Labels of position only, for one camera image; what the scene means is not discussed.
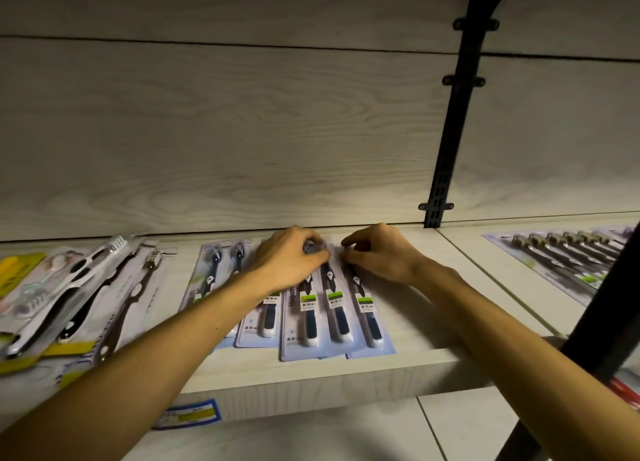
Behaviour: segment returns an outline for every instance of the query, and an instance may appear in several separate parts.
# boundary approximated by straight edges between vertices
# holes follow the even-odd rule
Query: black metal post
[[[640,343],[640,223],[560,351],[608,383]],[[518,422],[496,461],[532,461],[542,448]]]
[[[425,228],[439,227],[443,210],[453,208],[452,204],[446,203],[453,166],[460,146],[460,137],[462,137],[471,93],[475,86],[482,87],[484,85],[484,79],[477,76],[478,62],[480,61],[484,35],[487,30],[494,31],[498,28],[499,23],[491,20],[491,15],[500,1],[469,0],[466,16],[453,23],[454,29],[462,30],[462,39],[456,73],[442,79],[444,85],[451,85],[451,96],[431,182],[429,201],[419,206],[420,210],[426,212]]]

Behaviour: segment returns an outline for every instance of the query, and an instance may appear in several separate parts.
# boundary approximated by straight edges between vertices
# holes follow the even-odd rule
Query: person's right arm
[[[640,415],[540,336],[379,223],[342,241],[343,259],[408,284],[450,320],[554,461],[640,460]]]

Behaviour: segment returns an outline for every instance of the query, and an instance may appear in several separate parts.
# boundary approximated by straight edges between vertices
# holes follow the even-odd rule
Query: white tile floor
[[[498,390],[487,387],[150,432],[125,460],[492,461],[516,421]]]

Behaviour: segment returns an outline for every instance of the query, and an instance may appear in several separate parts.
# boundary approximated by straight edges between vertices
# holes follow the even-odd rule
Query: red object
[[[631,407],[636,409],[636,411],[640,412],[640,395],[638,395],[635,391],[631,390],[624,383],[620,382],[617,378],[613,378],[609,383],[609,388],[618,396],[620,399],[627,402]]]

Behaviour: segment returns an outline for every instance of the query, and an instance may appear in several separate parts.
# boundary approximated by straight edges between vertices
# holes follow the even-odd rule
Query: person's left arm
[[[326,262],[305,255],[309,229],[277,232],[249,271],[171,317],[0,433],[14,461],[121,459],[177,397],[222,338],[265,296],[300,283]]]

